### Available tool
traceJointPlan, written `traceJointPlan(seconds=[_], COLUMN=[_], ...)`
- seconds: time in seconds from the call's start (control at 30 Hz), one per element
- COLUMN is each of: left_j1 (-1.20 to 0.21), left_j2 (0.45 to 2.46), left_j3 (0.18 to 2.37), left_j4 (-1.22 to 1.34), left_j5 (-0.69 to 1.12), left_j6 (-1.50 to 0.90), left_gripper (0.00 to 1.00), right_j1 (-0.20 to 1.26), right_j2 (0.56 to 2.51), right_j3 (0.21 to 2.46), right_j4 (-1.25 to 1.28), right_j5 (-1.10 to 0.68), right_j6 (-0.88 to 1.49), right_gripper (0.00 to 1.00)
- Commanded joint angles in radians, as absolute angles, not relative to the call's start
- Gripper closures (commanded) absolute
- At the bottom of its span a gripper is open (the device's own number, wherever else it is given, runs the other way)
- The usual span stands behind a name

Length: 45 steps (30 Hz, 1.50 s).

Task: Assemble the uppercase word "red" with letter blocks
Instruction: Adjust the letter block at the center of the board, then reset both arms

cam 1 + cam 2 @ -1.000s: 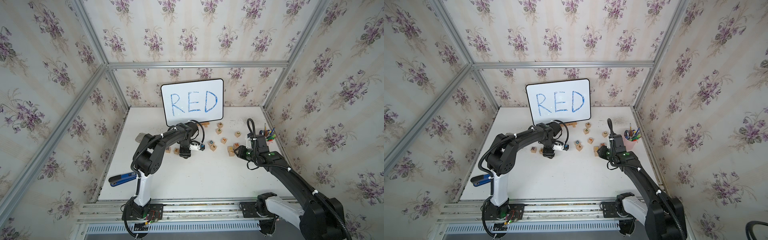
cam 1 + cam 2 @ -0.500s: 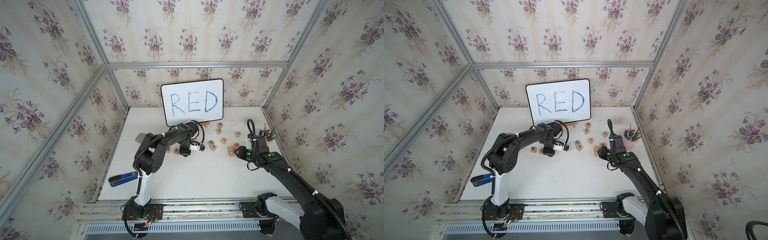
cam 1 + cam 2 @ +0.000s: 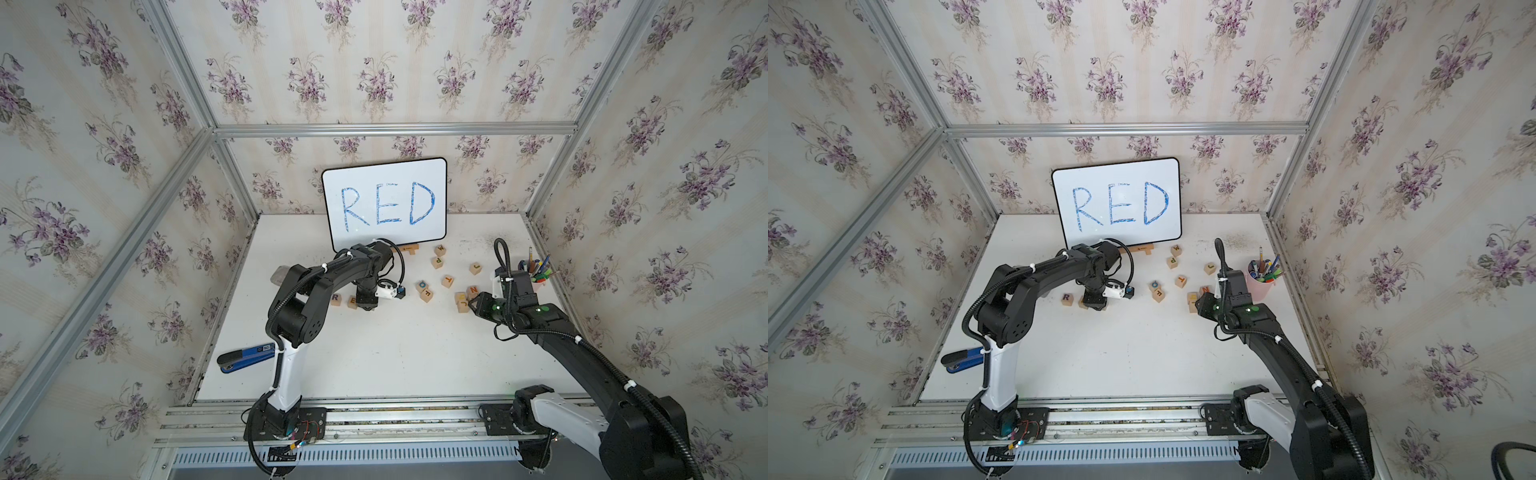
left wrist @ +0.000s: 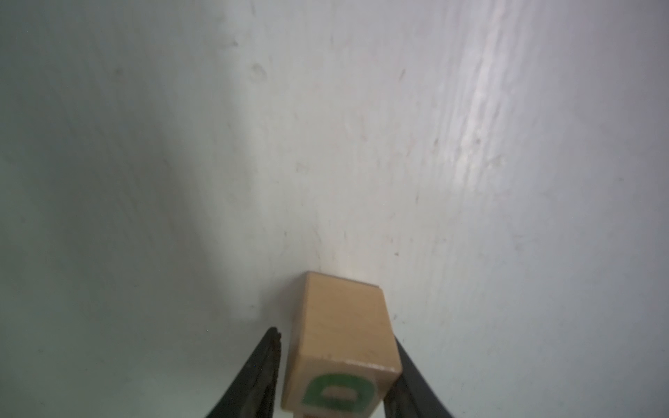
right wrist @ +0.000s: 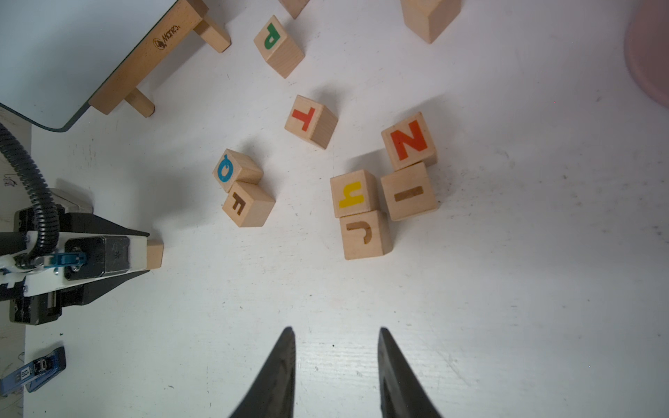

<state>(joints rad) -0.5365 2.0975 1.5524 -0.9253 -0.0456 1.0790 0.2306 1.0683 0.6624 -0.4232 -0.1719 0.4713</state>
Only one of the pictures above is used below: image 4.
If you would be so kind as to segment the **wooden block letter D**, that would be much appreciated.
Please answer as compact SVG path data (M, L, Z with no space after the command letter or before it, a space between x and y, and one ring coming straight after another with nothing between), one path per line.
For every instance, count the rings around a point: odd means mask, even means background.
M297 417L370 417L401 374L381 287L306 273L282 408Z

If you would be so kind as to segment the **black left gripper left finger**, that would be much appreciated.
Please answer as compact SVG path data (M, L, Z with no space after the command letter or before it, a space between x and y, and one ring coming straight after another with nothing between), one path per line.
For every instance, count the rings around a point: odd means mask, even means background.
M270 327L206 418L272 418L282 358L277 327Z

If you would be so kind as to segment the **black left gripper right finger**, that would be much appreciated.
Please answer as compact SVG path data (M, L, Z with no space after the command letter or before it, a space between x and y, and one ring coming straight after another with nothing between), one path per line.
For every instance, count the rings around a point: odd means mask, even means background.
M453 418L406 353L400 341L397 349L402 374L383 399L386 418Z

